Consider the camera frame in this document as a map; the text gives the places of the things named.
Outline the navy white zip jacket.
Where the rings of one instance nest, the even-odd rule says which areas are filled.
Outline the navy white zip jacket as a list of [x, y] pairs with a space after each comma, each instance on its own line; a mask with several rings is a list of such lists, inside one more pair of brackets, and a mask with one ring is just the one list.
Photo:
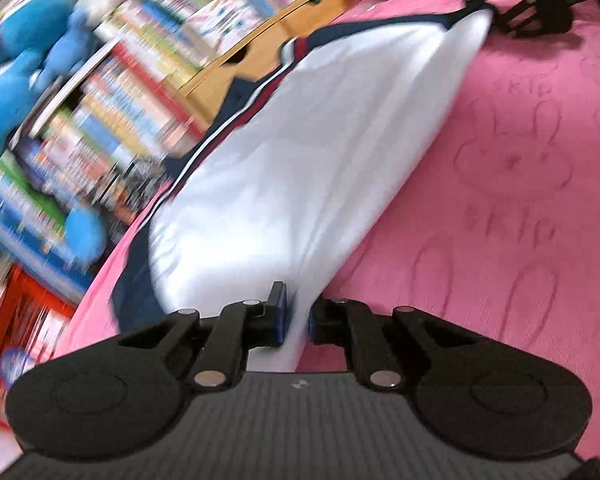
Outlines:
[[294, 370], [314, 300], [434, 142], [491, 22], [482, 8], [330, 25], [235, 84], [140, 219], [111, 295], [119, 330], [213, 316], [281, 281], [284, 341], [248, 363]]

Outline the red plastic crate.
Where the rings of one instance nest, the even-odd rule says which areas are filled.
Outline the red plastic crate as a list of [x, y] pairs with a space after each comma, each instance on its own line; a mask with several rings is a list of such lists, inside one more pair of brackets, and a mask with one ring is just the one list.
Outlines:
[[0, 264], [0, 427], [8, 426], [8, 390], [32, 367], [53, 359], [75, 310], [21, 266]]

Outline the small blue plush ball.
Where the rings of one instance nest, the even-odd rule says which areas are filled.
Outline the small blue plush ball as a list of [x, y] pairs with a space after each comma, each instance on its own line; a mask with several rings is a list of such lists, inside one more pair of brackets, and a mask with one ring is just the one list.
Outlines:
[[65, 222], [65, 242], [76, 261], [90, 266], [105, 251], [107, 233], [99, 215], [91, 209], [74, 208]]

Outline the white illustrated card box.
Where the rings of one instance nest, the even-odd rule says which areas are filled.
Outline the white illustrated card box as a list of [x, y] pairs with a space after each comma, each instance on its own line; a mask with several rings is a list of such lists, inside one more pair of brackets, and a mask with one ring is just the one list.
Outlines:
[[262, 18], [247, 0], [213, 0], [186, 18], [181, 32], [204, 58], [216, 58], [261, 22]]

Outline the wooden drawer organizer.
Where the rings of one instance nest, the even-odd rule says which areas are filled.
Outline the wooden drawer organizer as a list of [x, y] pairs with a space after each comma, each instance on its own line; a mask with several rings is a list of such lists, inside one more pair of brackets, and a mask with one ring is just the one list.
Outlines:
[[178, 90], [178, 95], [194, 111], [201, 128], [207, 128], [234, 78], [261, 78], [277, 66], [279, 49], [287, 40], [308, 36], [328, 25], [346, 12], [352, 1], [294, 0], [210, 62]]

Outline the large blue plush toy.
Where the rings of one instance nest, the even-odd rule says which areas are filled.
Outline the large blue plush toy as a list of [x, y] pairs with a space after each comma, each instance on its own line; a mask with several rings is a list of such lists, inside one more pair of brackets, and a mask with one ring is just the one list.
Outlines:
[[29, 0], [0, 21], [0, 157], [42, 94], [95, 50], [88, 13], [74, 0]]

